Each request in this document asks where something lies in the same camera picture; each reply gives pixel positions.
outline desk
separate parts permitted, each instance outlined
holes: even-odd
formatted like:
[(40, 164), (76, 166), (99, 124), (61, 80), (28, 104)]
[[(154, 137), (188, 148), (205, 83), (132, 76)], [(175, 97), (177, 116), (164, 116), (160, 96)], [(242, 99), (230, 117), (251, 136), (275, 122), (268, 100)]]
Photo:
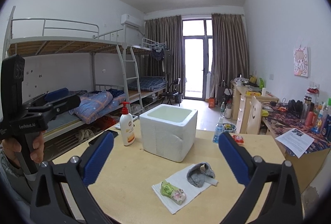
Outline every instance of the desk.
[(280, 111), (269, 112), (268, 117), (262, 117), (262, 121), (268, 127), (267, 135), (270, 135), (273, 138), (286, 133), (292, 128), (297, 128), (315, 139), (313, 144), (307, 149), (307, 153), (303, 154), (299, 159), (291, 150), (285, 147), (282, 143), (276, 141), (285, 159), (293, 163), (300, 187), (300, 193), (302, 193), (321, 169), (321, 166), (330, 151), (331, 143), (329, 143), (323, 135), (312, 133), (310, 128), (307, 128), (298, 118), (290, 113)]
[[(120, 135), (116, 137), (114, 148), (96, 183), (89, 186), (102, 210), (122, 224), (220, 223), (239, 198), (244, 186), (237, 183), (218, 145), (212, 142), (213, 132), (197, 130), (195, 143), (188, 155), (183, 162), (177, 163), (144, 151), (139, 120), (134, 124), (136, 141), (125, 147)], [(266, 135), (243, 135), (243, 137), (245, 147), (252, 156), (260, 155), (267, 162), (284, 161), (272, 137)], [(74, 155), (80, 156), (87, 147), (88, 142), (84, 142), (55, 159), (54, 163), (67, 162)], [(210, 186), (191, 203), (171, 215), (155, 195), (152, 185), (190, 164), (201, 161), (211, 165), (218, 185)], [(269, 188), (270, 183), (267, 183), (249, 217), (249, 222), (258, 216)]]
[[(247, 95), (248, 87), (237, 86), (231, 81), (233, 87), (233, 100), (232, 100), (232, 120), (236, 120), (236, 133), (246, 133), (249, 113), (251, 110), (252, 100), (251, 95)], [(274, 95), (267, 94), (266, 96), (255, 96), (261, 102), (278, 102), (278, 98)]]

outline trash can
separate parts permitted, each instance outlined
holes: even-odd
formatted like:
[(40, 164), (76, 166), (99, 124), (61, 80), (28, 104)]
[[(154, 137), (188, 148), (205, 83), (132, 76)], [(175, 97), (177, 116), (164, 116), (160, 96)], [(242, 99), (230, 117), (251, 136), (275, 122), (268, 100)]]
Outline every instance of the trash can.
[(182, 98), (183, 98), (183, 94), (179, 92), (178, 95), (175, 96), (175, 103), (181, 103)]

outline styrofoam box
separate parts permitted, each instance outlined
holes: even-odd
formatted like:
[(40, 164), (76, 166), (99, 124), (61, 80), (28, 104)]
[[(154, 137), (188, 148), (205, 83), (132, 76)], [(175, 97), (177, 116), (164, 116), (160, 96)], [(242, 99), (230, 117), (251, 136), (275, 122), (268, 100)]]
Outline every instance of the styrofoam box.
[(195, 140), (197, 110), (161, 104), (140, 115), (145, 151), (181, 162)]

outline human hand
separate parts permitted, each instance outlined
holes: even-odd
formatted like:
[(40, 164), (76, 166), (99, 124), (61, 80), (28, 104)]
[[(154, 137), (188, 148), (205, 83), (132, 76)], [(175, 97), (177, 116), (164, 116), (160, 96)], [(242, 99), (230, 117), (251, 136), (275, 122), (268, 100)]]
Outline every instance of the human hand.
[[(39, 136), (36, 137), (34, 139), (33, 142), (33, 147), (34, 147), (34, 151), (31, 152), (30, 154), (30, 158), (36, 162), (36, 163), (41, 163), (43, 161), (44, 158), (44, 133), (46, 131), (42, 131), (39, 133)], [(14, 164), (16, 167), (21, 167), (19, 164), (19, 160), (16, 158), (15, 152), (21, 152), (21, 145), (19, 144), (19, 142), (11, 137), (11, 138), (7, 138), (2, 140), (2, 146), (3, 146), (3, 151), (5, 153), (5, 155), (7, 156), (7, 158), (9, 159), (9, 161)]]

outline curtain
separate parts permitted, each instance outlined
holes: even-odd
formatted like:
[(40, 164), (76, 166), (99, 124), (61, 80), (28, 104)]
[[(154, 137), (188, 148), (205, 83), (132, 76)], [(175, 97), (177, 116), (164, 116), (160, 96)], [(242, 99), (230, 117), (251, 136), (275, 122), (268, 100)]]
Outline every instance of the curtain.
[(248, 78), (249, 57), (241, 15), (212, 14), (213, 56), (210, 96), (215, 97), (218, 84), (242, 74)]
[(180, 78), (178, 91), (185, 90), (185, 49), (183, 42), (183, 21), (181, 16), (173, 16), (147, 20), (145, 24), (145, 38), (159, 43), (167, 43), (173, 55), (173, 68), (169, 75), (162, 70), (162, 60), (157, 61), (150, 55), (144, 56), (145, 76), (166, 76), (170, 84)]

